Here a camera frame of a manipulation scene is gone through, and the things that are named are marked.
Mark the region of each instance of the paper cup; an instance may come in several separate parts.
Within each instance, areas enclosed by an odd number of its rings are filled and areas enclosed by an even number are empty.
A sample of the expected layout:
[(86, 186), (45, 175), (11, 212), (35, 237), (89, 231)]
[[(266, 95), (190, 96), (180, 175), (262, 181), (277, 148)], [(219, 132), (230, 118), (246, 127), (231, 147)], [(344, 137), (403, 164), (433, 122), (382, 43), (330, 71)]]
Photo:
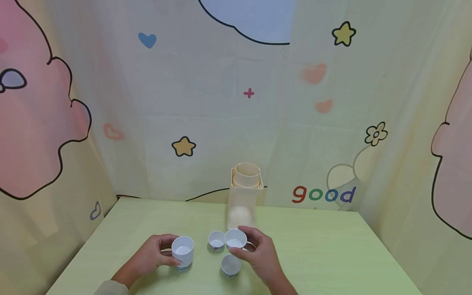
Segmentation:
[(256, 188), (256, 189), (257, 189), (257, 188), (259, 188), (259, 182), (258, 182), (255, 186), (253, 186), (253, 187), (244, 187), (244, 186), (240, 185), (239, 183), (237, 183), (237, 182), (233, 179), (233, 186), (234, 186), (234, 187)]
[(212, 251), (219, 252), (225, 246), (225, 233), (222, 231), (214, 231), (208, 236), (208, 243)]
[(221, 260), (221, 270), (227, 278), (234, 278), (241, 270), (241, 261), (235, 256), (229, 254)]
[(256, 187), (259, 185), (261, 169), (252, 163), (239, 163), (235, 167), (233, 181), (240, 187)]
[(237, 228), (230, 229), (225, 233), (226, 248), (235, 247), (242, 249), (244, 246), (246, 246), (246, 243), (246, 234)]
[(179, 259), (182, 264), (177, 267), (180, 272), (187, 271), (194, 260), (194, 242), (188, 236), (180, 236), (172, 243), (172, 257)]

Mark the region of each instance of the pink heart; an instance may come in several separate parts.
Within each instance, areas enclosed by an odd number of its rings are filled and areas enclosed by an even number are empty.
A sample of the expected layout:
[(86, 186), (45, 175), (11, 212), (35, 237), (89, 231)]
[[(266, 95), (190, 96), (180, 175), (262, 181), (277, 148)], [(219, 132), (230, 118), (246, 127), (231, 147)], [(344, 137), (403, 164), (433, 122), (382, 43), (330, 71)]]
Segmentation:
[(328, 99), (327, 101), (319, 101), (315, 104), (315, 109), (321, 114), (328, 114), (332, 107), (332, 99)]
[(306, 66), (302, 70), (302, 78), (305, 82), (316, 85), (319, 84), (326, 74), (326, 64), (320, 63), (316, 66)]
[(123, 138), (125, 138), (125, 135), (121, 131), (113, 128), (110, 123), (103, 125), (103, 132), (107, 138), (112, 140), (123, 140)]

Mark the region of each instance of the cup rim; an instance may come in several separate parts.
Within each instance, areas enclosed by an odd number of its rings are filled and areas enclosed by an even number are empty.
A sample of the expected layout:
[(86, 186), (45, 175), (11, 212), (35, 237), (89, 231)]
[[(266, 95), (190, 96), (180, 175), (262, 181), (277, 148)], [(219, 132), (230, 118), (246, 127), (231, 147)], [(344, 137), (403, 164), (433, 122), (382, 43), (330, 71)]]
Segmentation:
[[(236, 261), (238, 261), (238, 264), (239, 264), (239, 270), (238, 270), (236, 273), (228, 273), (228, 272), (225, 271), (225, 269), (223, 268), (223, 261), (224, 261), (225, 259), (228, 260), (229, 258), (231, 258), (231, 256), (234, 257), (234, 259), (236, 259)], [(241, 271), (241, 268), (242, 268), (241, 261), (240, 261), (236, 256), (234, 256), (234, 255), (232, 255), (232, 254), (225, 255), (225, 257), (223, 257), (223, 259), (221, 259), (220, 266), (221, 266), (221, 270), (222, 270), (224, 273), (226, 273), (226, 274), (228, 274), (228, 275), (230, 275), (230, 276), (233, 276), (233, 275), (239, 273), (239, 272)]]
[(172, 245), (170, 246), (170, 249), (172, 250), (173, 253), (176, 253), (175, 250), (174, 250), (174, 243), (176, 242), (176, 240), (180, 239), (180, 238), (189, 238), (190, 241), (192, 241), (192, 248), (190, 248), (190, 251), (187, 253), (187, 254), (183, 254), (183, 255), (188, 255), (190, 252), (192, 252), (194, 250), (194, 241), (192, 240), (191, 237), (189, 236), (180, 236), (178, 237), (177, 239), (175, 239), (173, 242), (172, 242)]
[(220, 230), (215, 230), (215, 231), (212, 231), (209, 235), (208, 235), (208, 243), (210, 244), (211, 246), (211, 241), (210, 241), (210, 236), (213, 234), (213, 233), (222, 233), (223, 234), (223, 240), (220, 240), (223, 242), (223, 246), (225, 245), (226, 241), (225, 241), (225, 233), (220, 231)]
[(227, 243), (227, 241), (226, 241), (226, 234), (227, 234), (229, 231), (232, 231), (232, 230), (240, 231), (240, 232), (242, 232), (242, 233), (244, 234), (245, 241), (244, 241), (244, 243), (243, 243), (243, 246), (241, 247), (241, 248), (244, 248), (244, 246), (246, 246), (246, 244), (247, 244), (247, 235), (246, 235), (246, 233), (245, 233), (244, 231), (242, 231), (242, 230), (240, 230), (240, 229), (238, 229), (238, 228), (232, 228), (232, 229), (228, 229), (228, 230), (226, 231), (226, 233), (225, 233), (225, 241), (224, 241), (225, 244), (226, 244), (226, 246), (228, 246), (228, 243)]
[[(252, 165), (252, 166), (255, 166), (255, 167), (257, 167), (257, 169), (258, 169), (259, 172), (258, 172), (256, 175), (244, 175), (244, 174), (242, 174), (241, 172), (238, 171), (238, 167), (239, 167), (241, 164), (250, 164), (250, 165)], [(259, 166), (257, 166), (256, 164), (254, 164), (254, 163), (243, 162), (243, 163), (239, 163), (239, 164), (237, 164), (237, 165), (235, 166), (235, 173), (237, 173), (237, 174), (239, 174), (239, 175), (241, 175), (241, 176), (244, 176), (244, 177), (256, 177), (256, 176), (261, 175), (261, 168), (260, 168)]]

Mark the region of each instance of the left hand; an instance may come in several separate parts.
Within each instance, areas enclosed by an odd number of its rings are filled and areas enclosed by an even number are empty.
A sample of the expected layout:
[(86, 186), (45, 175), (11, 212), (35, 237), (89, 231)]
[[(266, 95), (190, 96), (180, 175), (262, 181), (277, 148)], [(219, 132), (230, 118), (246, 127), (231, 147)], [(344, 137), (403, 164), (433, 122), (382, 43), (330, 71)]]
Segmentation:
[(141, 276), (156, 270), (161, 265), (178, 266), (181, 262), (172, 257), (170, 249), (176, 235), (152, 235), (136, 253), (111, 278), (125, 285), (128, 290)]

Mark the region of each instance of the right hand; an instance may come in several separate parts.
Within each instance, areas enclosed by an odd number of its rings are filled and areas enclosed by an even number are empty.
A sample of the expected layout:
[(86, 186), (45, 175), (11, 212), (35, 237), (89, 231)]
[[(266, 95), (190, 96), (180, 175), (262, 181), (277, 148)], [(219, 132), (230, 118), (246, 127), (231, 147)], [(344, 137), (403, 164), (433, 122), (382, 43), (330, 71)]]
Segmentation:
[(248, 251), (232, 247), (229, 252), (248, 262), (272, 294), (296, 294), (280, 266), (272, 239), (256, 228), (245, 226), (238, 228), (246, 233), (247, 240), (251, 244), (247, 243), (244, 246)]

